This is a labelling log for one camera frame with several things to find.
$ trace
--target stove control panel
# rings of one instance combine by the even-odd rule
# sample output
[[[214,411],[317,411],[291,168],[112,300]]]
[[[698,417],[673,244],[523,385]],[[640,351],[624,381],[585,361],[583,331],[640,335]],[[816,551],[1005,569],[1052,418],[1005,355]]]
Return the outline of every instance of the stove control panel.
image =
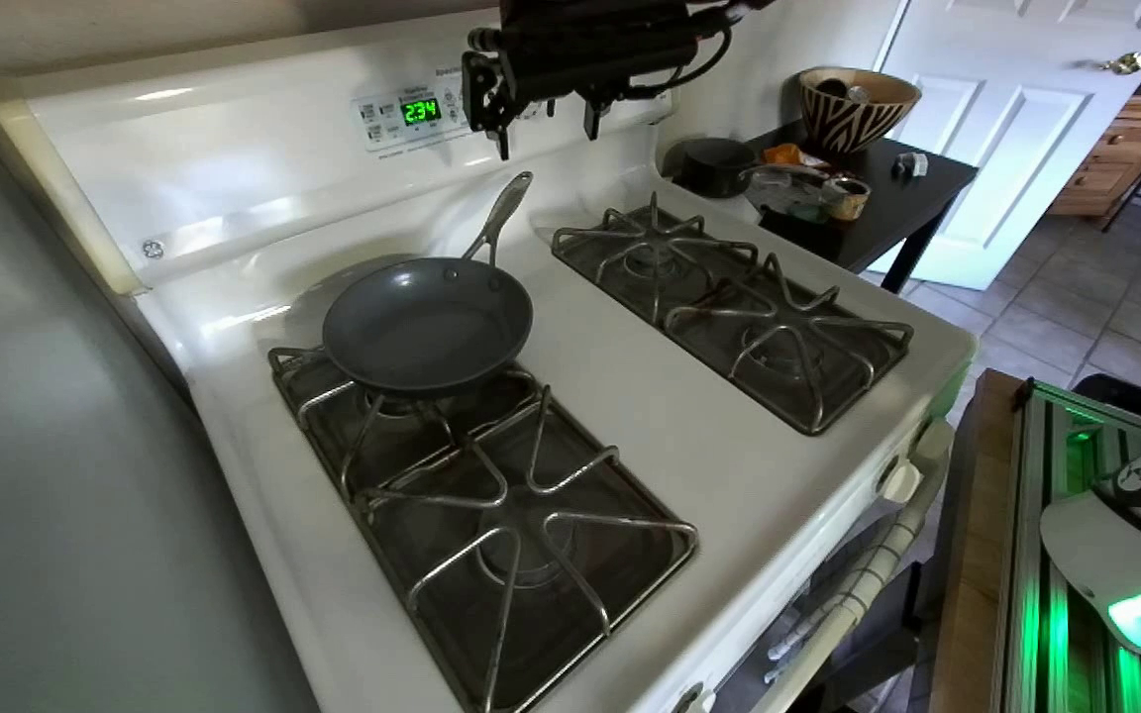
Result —
[[[438,69],[431,83],[355,85],[352,89],[359,143],[369,155],[397,158],[421,146],[457,143],[466,131],[461,102],[461,69]]]

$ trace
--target oven handle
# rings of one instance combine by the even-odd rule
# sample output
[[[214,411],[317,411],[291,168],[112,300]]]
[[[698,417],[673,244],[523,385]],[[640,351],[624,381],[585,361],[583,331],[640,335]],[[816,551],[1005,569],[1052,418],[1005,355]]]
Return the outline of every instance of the oven handle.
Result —
[[[861,619],[875,604],[902,555],[923,530],[923,518],[950,472],[953,429],[948,418],[928,425],[920,436],[911,464],[923,472],[923,485],[896,513],[896,521],[875,538],[875,546],[861,557],[861,566],[844,579],[825,619],[812,624],[808,640],[791,654],[775,685],[756,701],[756,713],[784,713],[816,669],[838,650],[838,640],[861,624]]]

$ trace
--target stove knob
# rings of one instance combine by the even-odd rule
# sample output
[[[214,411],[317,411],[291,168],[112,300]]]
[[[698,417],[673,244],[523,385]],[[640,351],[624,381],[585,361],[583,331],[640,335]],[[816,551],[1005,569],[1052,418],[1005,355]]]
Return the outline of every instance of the stove knob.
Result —
[[[149,260],[167,257],[162,241],[141,241],[141,257]]]
[[[888,476],[879,477],[879,496],[883,496],[888,504],[911,504],[915,491],[920,491],[920,484],[923,484],[923,472],[920,472],[911,460],[896,460],[896,464],[888,467]]]
[[[685,690],[685,695],[676,701],[676,713],[714,713],[717,710],[717,693],[705,685]]]

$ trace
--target pan handle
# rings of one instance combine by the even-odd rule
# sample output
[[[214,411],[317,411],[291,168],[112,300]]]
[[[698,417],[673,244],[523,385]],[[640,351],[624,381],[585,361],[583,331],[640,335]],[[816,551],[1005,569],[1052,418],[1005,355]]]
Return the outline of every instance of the pan handle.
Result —
[[[498,199],[491,203],[491,213],[480,230],[480,236],[462,248],[462,257],[470,260],[483,244],[491,244],[491,264],[496,264],[496,241],[504,221],[519,209],[523,195],[531,184],[531,168],[516,175],[504,180]]]

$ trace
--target small table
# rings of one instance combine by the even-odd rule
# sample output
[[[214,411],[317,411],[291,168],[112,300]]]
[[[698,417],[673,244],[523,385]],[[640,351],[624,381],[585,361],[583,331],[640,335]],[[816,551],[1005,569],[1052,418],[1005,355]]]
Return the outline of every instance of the small table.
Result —
[[[791,126],[759,133],[748,146],[763,151],[789,139]],[[883,287],[900,293],[902,279],[915,273],[923,248],[931,244],[943,213],[950,209],[960,188],[973,178],[973,164],[928,155],[928,175],[900,180],[891,178],[896,155],[928,155],[928,151],[879,139],[861,158],[836,164],[838,175],[851,175],[870,184],[870,203],[865,205],[861,221],[844,227],[844,221],[774,219],[763,221],[763,230],[851,273],[875,264],[896,241],[902,241],[883,278]]]

